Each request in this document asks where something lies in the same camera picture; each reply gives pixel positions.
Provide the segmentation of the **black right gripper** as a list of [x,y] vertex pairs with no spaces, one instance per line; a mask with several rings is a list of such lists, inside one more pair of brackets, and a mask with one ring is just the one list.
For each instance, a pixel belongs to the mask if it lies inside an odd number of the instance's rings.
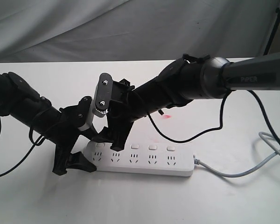
[[128,94],[135,88],[126,79],[119,82],[113,81],[112,97],[109,103],[107,124],[108,127],[91,137],[91,141],[112,143],[113,151],[124,150],[126,140],[133,126],[129,120],[130,106],[128,105]]

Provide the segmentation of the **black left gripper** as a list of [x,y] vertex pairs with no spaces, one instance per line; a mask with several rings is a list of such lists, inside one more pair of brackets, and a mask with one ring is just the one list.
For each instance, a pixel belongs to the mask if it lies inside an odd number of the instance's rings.
[[56,175],[64,175],[68,169],[85,172],[96,171],[96,166],[88,161],[82,152],[71,153],[80,135],[89,140],[98,140],[99,137],[93,125],[83,125],[80,127],[83,124],[81,114],[85,109],[85,105],[82,104],[81,100],[77,105],[59,109],[61,117],[54,128],[54,135],[52,136],[53,142],[56,145],[52,172]]

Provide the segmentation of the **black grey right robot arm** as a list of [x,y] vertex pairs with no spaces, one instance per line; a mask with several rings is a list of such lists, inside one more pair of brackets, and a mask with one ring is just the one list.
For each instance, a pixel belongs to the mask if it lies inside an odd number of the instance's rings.
[[222,57],[185,54],[139,87],[102,73],[95,114],[105,115],[108,125],[92,140],[109,142],[113,150],[121,151],[136,120],[196,99],[226,98],[236,90],[280,91],[280,52],[236,63]]

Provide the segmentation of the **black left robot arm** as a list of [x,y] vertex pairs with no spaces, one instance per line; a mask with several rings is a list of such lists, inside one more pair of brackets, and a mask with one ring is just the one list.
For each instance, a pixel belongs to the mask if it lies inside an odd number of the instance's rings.
[[[91,97],[82,98],[77,105],[57,110],[51,102],[40,96],[22,77],[13,72],[0,74],[0,117],[12,116],[29,127],[28,137],[39,146],[44,140],[55,144],[53,173],[64,175],[67,169],[94,172],[96,166],[82,152],[72,153],[80,135],[91,139],[94,128],[81,131],[91,105]],[[33,132],[40,140],[33,140]]]

